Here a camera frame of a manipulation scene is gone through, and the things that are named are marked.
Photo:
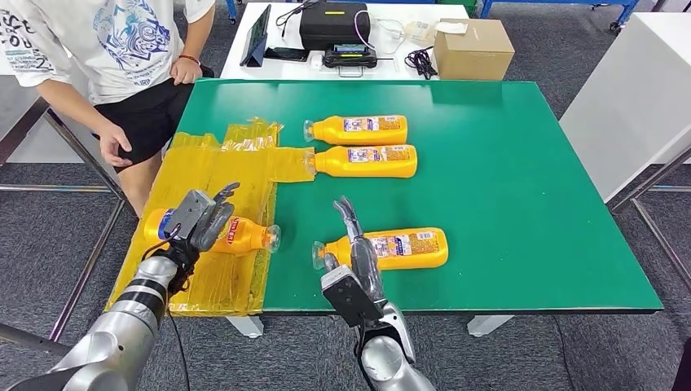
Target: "orange bottle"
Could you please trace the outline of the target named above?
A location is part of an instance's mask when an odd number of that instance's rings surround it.
[[[438,228],[367,232],[365,238],[374,247],[379,270],[439,267],[449,258],[447,237]],[[333,254],[339,264],[351,266],[348,236],[327,244],[315,242],[312,246],[315,269],[323,267],[326,253]]]
[[[335,145],[403,144],[408,136],[405,116],[330,116],[323,121],[305,121],[305,140]]]
[[[149,214],[144,226],[144,237],[148,242],[155,243],[165,239],[163,228],[174,210],[157,209]],[[260,226],[247,218],[231,216],[210,251],[243,254],[263,248],[275,253],[280,246],[280,236],[277,225]]]
[[[410,178],[417,171],[417,152],[412,145],[381,147],[332,147],[305,156],[307,170],[332,177]]]

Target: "yellow tape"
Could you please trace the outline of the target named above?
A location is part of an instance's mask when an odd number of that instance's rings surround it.
[[[215,195],[230,182],[240,182],[230,202],[236,216],[263,226],[273,224],[276,182],[314,180],[304,164],[311,148],[277,147],[282,126],[255,118],[247,125],[228,126],[223,143],[212,134],[175,135],[144,209],[175,208],[190,189]],[[120,296],[152,243],[143,237],[143,221],[132,238],[106,310]],[[186,316],[245,315],[261,311],[269,253],[263,250],[235,256],[203,253],[188,289],[170,300],[173,313]]]

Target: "smartphone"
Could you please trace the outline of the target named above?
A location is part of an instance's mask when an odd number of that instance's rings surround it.
[[[286,61],[299,61],[304,63],[310,51],[305,49],[293,49],[291,47],[270,47],[264,53],[265,59],[284,59]]]

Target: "cardboard box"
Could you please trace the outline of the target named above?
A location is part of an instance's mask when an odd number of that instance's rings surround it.
[[[434,56],[441,79],[502,80],[513,57],[513,46],[498,20],[468,19],[465,34],[437,32]]]

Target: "black case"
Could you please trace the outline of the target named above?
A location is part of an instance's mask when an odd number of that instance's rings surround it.
[[[318,2],[302,11],[300,39],[302,47],[309,51],[325,51],[342,43],[362,43],[355,32],[355,14],[366,11],[362,2]],[[358,15],[358,31],[363,39],[369,39],[369,14]]]

